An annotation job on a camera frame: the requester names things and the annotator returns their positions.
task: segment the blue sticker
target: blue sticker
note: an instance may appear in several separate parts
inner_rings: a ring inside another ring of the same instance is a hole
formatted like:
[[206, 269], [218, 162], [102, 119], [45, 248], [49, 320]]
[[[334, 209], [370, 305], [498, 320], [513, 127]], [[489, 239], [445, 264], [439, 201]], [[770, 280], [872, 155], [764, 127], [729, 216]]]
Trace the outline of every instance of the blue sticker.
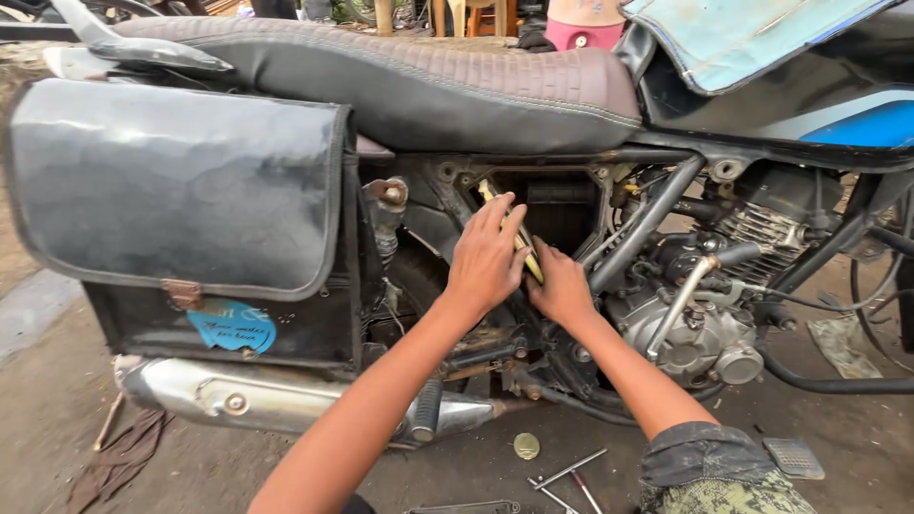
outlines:
[[202, 311], [188, 311], [187, 319], [208, 347], [250, 348], [263, 353], [276, 339], [270, 316], [250, 305], [226, 298], [208, 298]]

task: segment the human hand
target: human hand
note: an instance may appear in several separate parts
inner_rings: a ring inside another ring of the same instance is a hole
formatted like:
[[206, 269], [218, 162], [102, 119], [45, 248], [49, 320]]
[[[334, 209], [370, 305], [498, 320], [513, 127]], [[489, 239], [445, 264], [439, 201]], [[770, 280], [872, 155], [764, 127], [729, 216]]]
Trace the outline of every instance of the human hand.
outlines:
[[441, 296], [466, 309], [476, 321], [517, 289], [524, 259], [532, 252], [529, 248], [515, 252], [514, 248], [526, 205], [515, 207], [502, 226], [514, 198], [514, 193], [505, 193], [483, 205], [467, 222], [454, 247], [448, 286]]
[[544, 283], [539, 285], [537, 279], [527, 276], [530, 303], [566, 330], [577, 320], [597, 314], [590, 299], [584, 266], [538, 237], [533, 238], [533, 244], [537, 247]]

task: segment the chrome exhaust pipe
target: chrome exhaust pipe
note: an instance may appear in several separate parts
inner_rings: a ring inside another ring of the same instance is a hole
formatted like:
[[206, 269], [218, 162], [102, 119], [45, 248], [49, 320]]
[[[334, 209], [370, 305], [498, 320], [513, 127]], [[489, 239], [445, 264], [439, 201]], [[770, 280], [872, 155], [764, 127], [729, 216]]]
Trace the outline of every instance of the chrome exhaust pipe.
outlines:
[[[190, 359], [121, 355], [114, 360], [118, 388], [140, 407], [169, 411], [193, 423], [303, 434], [349, 387], [303, 370]], [[435, 439], [461, 434], [506, 412], [536, 405], [445, 392]], [[416, 402], [391, 438], [393, 447], [416, 448]]]

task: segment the saddlebag flap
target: saddlebag flap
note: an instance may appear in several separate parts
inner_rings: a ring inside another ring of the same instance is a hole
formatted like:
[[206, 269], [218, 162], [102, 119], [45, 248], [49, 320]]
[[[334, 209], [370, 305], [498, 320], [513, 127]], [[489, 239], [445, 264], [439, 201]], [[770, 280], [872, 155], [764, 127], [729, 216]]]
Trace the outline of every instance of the saddlebag flap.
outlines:
[[[88, 283], [296, 302], [335, 261], [347, 106], [46, 79], [6, 117], [33, 256]], [[180, 305], [184, 297], [188, 305]]]

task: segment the blue cloth cover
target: blue cloth cover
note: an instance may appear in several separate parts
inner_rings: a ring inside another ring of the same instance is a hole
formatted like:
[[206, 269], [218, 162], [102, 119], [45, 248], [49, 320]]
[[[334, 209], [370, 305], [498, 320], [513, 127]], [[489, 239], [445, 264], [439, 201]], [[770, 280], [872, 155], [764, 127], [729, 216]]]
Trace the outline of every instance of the blue cloth cover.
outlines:
[[622, 0], [650, 29], [689, 89], [733, 91], [898, 0]]

